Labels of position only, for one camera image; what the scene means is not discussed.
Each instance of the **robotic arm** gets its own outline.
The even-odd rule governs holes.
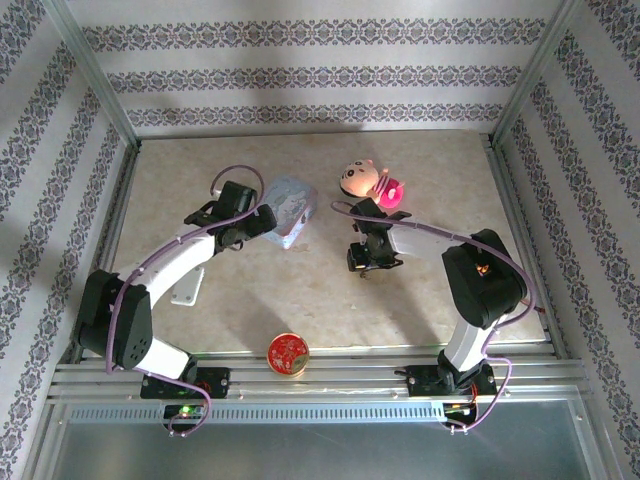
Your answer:
[[[370,199],[355,205],[351,214],[388,220],[410,216],[396,212],[387,217]],[[347,264],[352,272],[398,267],[403,262],[397,255],[433,258],[433,236],[424,230],[362,220],[355,220],[354,229],[364,234],[366,241],[349,247]],[[509,256],[492,230],[482,230],[471,238]],[[436,245],[444,243],[450,245],[451,241],[443,238]],[[453,301],[462,317],[438,356],[439,387],[447,393],[470,386],[485,363],[483,347],[492,329],[527,295],[523,279],[504,261],[476,246],[458,243],[442,254]]]
[[[226,182],[220,198],[185,218],[176,237],[184,237],[199,228],[247,212],[255,197],[253,189]],[[197,368],[195,358],[153,335],[151,310],[158,299],[193,268],[227,248],[242,248],[243,242],[273,230],[276,225],[271,208],[261,205],[255,215],[224,227],[205,230],[190,238],[161,257],[152,268],[143,271],[124,295],[114,342],[116,365],[192,383]],[[139,265],[139,262],[135,263],[119,273],[97,270],[89,276],[75,332],[80,345],[99,355],[106,355],[116,297],[125,280]]]

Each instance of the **wall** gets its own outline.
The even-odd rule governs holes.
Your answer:
[[[139,135],[489,132],[558,0],[71,0]]]
[[[20,478],[124,143],[37,0],[0,0],[0,479]]]
[[[640,478],[640,8],[589,0],[504,144],[624,478]]]

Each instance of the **pink pig toy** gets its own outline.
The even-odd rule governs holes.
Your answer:
[[[350,197],[369,197],[384,208],[395,208],[404,195],[404,183],[391,178],[388,169],[378,173],[373,160],[358,160],[345,168],[340,188]]]

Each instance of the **red can lid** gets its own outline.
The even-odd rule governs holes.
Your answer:
[[[283,333],[269,345],[267,362],[271,369],[283,375],[302,373],[309,361],[309,347],[300,335]]]

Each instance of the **beige floor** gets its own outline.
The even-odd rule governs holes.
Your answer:
[[[372,158],[406,182],[402,209],[417,219],[473,233],[496,230],[515,247],[480,139],[467,131],[376,132],[330,135],[145,141],[138,160],[116,268],[141,260],[169,239],[183,218],[209,199],[209,184],[227,165],[257,167],[267,183],[291,174],[319,192],[318,210],[291,250],[265,239],[242,252],[223,252],[205,264],[194,307],[168,295],[153,311],[154,333],[192,352],[263,354],[279,333],[301,334],[310,347],[427,345],[448,341],[458,315],[440,253],[430,261],[361,279],[347,270],[351,222],[330,210],[343,199],[342,168]],[[256,185],[247,174],[229,178]],[[535,315],[505,330],[501,341],[540,340]]]

